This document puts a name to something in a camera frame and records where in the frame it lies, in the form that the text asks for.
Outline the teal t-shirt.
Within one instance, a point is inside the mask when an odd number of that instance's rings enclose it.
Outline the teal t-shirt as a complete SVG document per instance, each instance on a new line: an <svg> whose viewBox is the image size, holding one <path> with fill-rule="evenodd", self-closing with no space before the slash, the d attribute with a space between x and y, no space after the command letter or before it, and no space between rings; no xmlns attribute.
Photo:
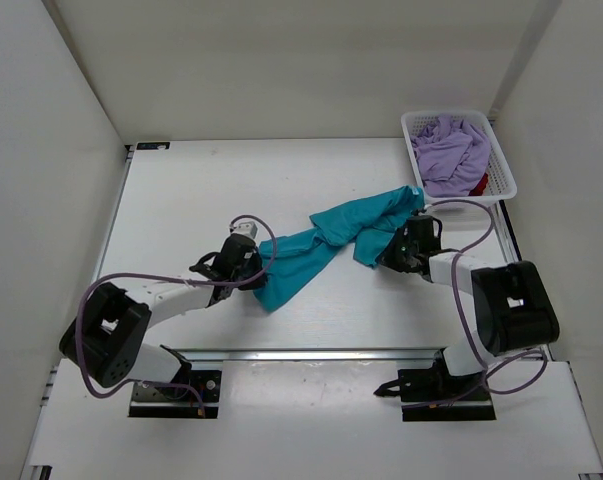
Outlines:
<svg viewBox="0 0 603 480"><path fill-rule="evenodd" d="M273 265L266 273L266 285L254 292L255 298L265 311L276 311L349 244L354 246L355 261L376 267L377 257L396 230L424 205L422 189L404 186L310 215L311 228L260 243L263 261Z"/></svg>

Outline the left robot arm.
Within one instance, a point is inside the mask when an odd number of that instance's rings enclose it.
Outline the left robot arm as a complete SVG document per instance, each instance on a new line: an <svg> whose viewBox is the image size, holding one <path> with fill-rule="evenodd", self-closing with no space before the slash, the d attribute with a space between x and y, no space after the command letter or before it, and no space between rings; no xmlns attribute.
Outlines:
<svg viewBox="0 0 603 480"><path fill-rule="evenodd" d="M200 393L191 385L187 360L169 347L145 343L149 329L177 316L210 308L233 291L267 283L264 260L249 234L230 234L178 276L123 272L88 287L59 350L80 370L95 398L113 396L130 383L158 389L167 399Z"/></svg>

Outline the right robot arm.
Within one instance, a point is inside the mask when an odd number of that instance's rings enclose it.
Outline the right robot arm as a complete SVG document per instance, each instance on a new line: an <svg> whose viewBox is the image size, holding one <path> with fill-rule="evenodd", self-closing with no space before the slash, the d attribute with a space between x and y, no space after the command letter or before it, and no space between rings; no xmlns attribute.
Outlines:
<svg viewBox="0 0 603 480"><path fill-rule="evenodd" d="M527 351L555 342L560 334L533 263L495 267L470 256L465 248L445 249L442 227L430 215L414 214L377 257L383 267L450 287L456 302L463 294L473 300L473 322L463 309L457 311L463 340L439 350L429 368L405 370L374 393L380 398L399 397L414 408L451 404L486 390L490 375Z"/></svg>

